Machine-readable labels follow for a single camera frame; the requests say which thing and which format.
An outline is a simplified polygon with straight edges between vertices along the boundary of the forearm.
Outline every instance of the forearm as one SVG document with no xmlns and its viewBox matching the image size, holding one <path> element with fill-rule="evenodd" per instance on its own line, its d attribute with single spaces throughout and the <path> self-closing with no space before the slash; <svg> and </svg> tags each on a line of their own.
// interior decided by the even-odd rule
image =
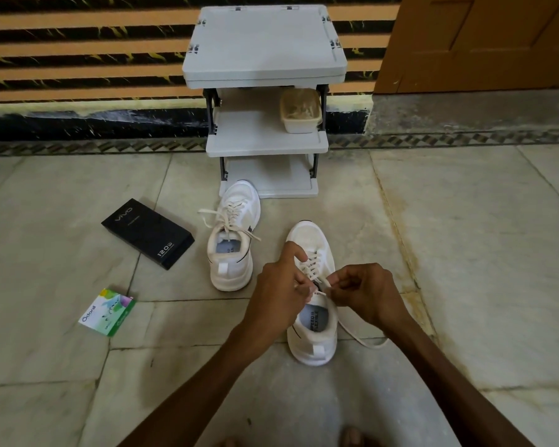
<svg viewBox="0 0 559 447">
<path fill-rule="evenodd" d="M 236 379 L 256 357 L 238 326 L 207 364 L 157 407 L 119 447 L 194 445 Z"/>
<path fill-rule="evenodd" d="M 503 416 L 447 360 L 414 321 L 391 336 L 425 381 L 463 446 L 531 446 Z"/>
</svg>

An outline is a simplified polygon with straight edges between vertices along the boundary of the shoe insole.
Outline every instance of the shoe insole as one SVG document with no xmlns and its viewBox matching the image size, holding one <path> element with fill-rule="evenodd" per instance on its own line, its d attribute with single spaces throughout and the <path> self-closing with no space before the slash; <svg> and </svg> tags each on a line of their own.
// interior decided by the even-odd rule
<svg viewBox="0 0 559 447">
<path fill-rule="evenodd" d="M 221 240 L 215 251 L 221 254 L 237 253 L 240 251 L 240 240 Z"/>
<path fill-rule="evenodd" d="M 327 328 L 329 311 L 320 306 L 307 304 L 298 317 L 300 317 L 300 323 L 302 323 L 305 328 L 313 332 L 321 332 Z"/>
</svg>

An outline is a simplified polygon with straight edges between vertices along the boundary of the white shoelace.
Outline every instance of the white shoelace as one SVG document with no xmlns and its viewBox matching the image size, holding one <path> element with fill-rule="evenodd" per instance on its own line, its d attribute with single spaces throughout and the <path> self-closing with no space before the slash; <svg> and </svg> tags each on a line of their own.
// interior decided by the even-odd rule
<svg viewBox="0 0 559 447">
<path fill-rule="evenodd" d="M 322 287 L 323 289 L 325 289 L 327 287 L 331 287 L 328 280 L 320 275 L 320 270 L 319 270 L 320 254 L 318 252 L 308 253 L 308 254 L 310 254 L 309 260 L 300 264 L 300 270 L 306 275 L 306 277 L 308 277 L 311 281 L 313 281 L 313 283 L 321 284 L 318 285 L 319 288 Z M 324 293 L 323 291 L 321 291 L 321 289 L 319 290 L 319 293 L 321 293 L 325 297 L 328 297 L 327 293 Z M 339 324 L 341 324 L 342 328 L 344 328 L 344 331 L 350 334 L 354 340 L 356 340 L 360 345 L 365 346 L 366 348 L 378 350 L 379 348 L 385 346 L 385 344 L 389 342 L 389 339 L 385 338 L 385 340 L 378 345 L 368 344 L 364 340 L 361 340 L 360 338 L 355 336 L 354 333 L 345 326 L 345 324 L 340 320 L 339 317 L 337 318 L 337 321 Z"/>
<path fill-rule="evenodd" d="M 243 229 L 236 225 L 236 218 L 240 215 L 240 208 L 245 204 L 246 201 L 231 201 L 227 202 L 221 210 L 209 210 L 201 209 L 198 212 L 203 218 L 203 222 L 209 228 L 215 227 L 214 225 L 209 225 L 205 219 L 205 213 L 210 213 L 215 215 L 215 221 L 222 221 L 224 223 L 224 231 L 228 234 L 228 239 L 230 239 L 230 232 L 242 232 L 248 235 L 250 238 L 261 241 L 259 237 L 253 234 L 247 229 Z"/>
</svg>

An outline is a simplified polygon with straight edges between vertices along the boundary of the diamond pattern border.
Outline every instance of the diamond pattern border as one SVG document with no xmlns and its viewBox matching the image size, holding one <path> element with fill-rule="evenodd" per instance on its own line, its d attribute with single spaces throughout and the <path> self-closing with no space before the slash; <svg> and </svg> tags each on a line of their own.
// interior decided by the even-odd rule
<svg viewBox="0 0 559 447">
<path fill-rule="evenodd" d="M 207 138 L 0 142 L 0 157 L 204 152 Z M 559 130 L 335 134 L 330 150 L 559 144 Z"/>
</svg>

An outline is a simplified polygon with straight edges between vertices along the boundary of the hand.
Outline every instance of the hand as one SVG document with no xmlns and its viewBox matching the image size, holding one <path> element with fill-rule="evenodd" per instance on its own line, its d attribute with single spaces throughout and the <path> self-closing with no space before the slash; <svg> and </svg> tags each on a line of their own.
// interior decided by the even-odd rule
<svg viewBox="0 0 559 447">
<path fill-rule="evenodd" d="M 350 307 L 388 337 L 399 327 L 414 322 L 391 272 L 378 263 L 347 265 L 327 280 L 331 284 L 328 295 L 337 306 Z"/>
<path fill-rule="evenodd" d="M 263 354 L 294 323 L 316 290 L 294 264 L 294 256 L 301 262 L 308 260 L 304 249 L 288 241 L 279 260 L 263 267 L 244 319 L 236 327 L 255 357 Z"/>
</svg>

